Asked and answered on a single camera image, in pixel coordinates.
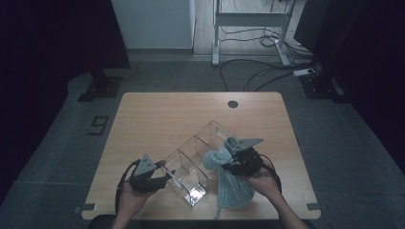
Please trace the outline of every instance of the transparent box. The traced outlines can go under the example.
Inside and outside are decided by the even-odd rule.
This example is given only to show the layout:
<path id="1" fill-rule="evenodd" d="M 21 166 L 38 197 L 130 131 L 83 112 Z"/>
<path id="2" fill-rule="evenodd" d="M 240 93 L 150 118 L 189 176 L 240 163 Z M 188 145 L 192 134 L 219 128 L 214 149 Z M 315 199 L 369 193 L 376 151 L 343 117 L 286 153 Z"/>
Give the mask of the transparent box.
<path id="1" fill-rule="evenodd" d="M 235 137 L 217 122 L 210 121 L 167 157 L 165 166 L 161 167 L 164 174 L 169 173 L 172 177 L 167 183 L 191 207 L 195 206 L 208 191 L 208 176 L 200 168 L 203 166 L 205 153 L 218 151 L 230 136 Z"/>

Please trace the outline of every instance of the gray carpet floor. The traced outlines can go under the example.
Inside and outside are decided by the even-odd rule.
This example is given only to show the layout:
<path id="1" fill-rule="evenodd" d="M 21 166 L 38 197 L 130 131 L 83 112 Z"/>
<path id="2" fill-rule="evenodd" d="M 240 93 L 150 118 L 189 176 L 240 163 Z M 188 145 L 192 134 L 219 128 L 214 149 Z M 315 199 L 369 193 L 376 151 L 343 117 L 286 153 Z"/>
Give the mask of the gray carpet floor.
<path id="1" fill-rule="evenodd" d="M 124 76 L 117 98 L 77 102 L 91 76 L 85 73 L 73 79 L 53 126 L 1 206 L 0 228 L 86 228 L 90 222 L 81 217 L 80 209 L 124 93 L 224 91 L 220 69 L 209 61 L 173 60 L 137 61 L 132 70 L 107 70 L 107 75 Z M 263 68 L 248 62 L 225 66 L 229 90 L 243 91 L 248 78 Z M 282 73 L 286 71 L 256 77 L 249 89 Z M 306 99 L 292 75 L 261 91 L 279 92 L 285 100 L 322 212 L 321 218 L 310 221 L 314 227 L 405 228 L 405 176 L 352 105 Z M 95 130 L 91 125 L 97 115 L 110 116 L 104 135 L 88 135 Z M 264 228 L 265 224 L 256 226 Z M 170 228 L 170 224 L 148 225 L 135 223 L 134 227 Z M 178 223 L 176 228 L 180 225 L 212 228 L 198 222 Z M 220 228 L 249 225 L 253 226 L 229 222 Z"/>

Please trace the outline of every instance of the power strip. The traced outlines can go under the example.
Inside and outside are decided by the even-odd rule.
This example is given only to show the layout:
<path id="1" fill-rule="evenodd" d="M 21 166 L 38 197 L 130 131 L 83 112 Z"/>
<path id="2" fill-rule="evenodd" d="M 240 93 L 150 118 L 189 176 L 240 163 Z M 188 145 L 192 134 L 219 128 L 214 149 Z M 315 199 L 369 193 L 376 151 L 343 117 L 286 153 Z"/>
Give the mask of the power strip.
<path id="1" fill-rule="evenodd" d="M 298 71 L 294 71 L 292 73 L 292 75 L 294 75 L 295 77 L 301 77 L 301 76 L 306 76 L 309 74 L 314 74 L 315 71 L 313 69 L 304 69 L 304 70 L 298 70 Z"/>

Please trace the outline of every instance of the wooden table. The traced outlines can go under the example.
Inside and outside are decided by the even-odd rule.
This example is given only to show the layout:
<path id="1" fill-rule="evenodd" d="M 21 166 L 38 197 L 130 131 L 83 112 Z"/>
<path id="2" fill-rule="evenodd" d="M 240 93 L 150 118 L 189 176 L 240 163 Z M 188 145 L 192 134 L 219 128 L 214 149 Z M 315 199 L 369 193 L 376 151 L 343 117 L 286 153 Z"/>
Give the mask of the wooden table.
<path id="1" fill-rule="evenodd" d="M 228 102 L 238 102 L 230 108 Z M 117 183 L 127 166 L 144 154 L 165 159 L 210 120 L 238 138 L 262 137 L 255 149 L 270 157 L 283 185 L 283 194 L 301 219 L 321 215 L 308 172 L 292 130 L 283 98 L 278 93 L 128 93 L 117 116 L 82 217 L 93 219 L 115 213 Z M 217 174 L 207 174 L 211 183 Z M 135 219 L 213 219 L 217 210 L 216 185 L 195 207 L 188 206 L 166 187 L 151 196 Z M 266 198 L 255 194 L 246 206 L 221 211 L 220 219 L 277 219 Z"/>

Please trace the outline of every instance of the white wall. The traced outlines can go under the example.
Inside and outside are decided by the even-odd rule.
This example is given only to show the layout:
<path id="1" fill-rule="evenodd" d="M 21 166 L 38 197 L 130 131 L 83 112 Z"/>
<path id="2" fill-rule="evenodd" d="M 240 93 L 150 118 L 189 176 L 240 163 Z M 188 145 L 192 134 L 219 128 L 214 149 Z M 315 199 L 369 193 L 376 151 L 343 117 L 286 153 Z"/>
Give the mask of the white wall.
<path id="1" fill-rule="evenodd" d="M 113 0 L 126 49 L 192 49 L 194 0 Z"/>

